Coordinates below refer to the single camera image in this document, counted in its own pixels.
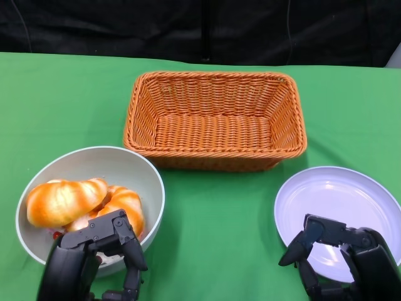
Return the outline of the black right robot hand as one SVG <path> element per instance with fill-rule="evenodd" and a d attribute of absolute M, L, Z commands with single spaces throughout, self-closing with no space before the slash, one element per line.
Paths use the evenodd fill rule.
<path fill-rule="evenodd" d="M 370 228 L 307 214 L 300 231 L 279 261 L 294 265 L 310 300 L 400 300 L 400 270 L 383 236 Z M 308 262 L 314 243 L 338 247 L 354 281 L 320 283 Z"/>

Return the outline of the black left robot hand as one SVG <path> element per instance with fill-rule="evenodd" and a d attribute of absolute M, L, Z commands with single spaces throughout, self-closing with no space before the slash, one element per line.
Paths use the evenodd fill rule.
<path fill-rule="evenodd" d="M 41 283 L 38 300 L 95 300 L 91 285 L 102 259 L 123 257 L 127 272 L 120 291 L 107 290 L 102 300 L 137 300 L 147 264 L 140 242 L 122 209 L 91 219 L 88 226 L 55 239 Z"/>

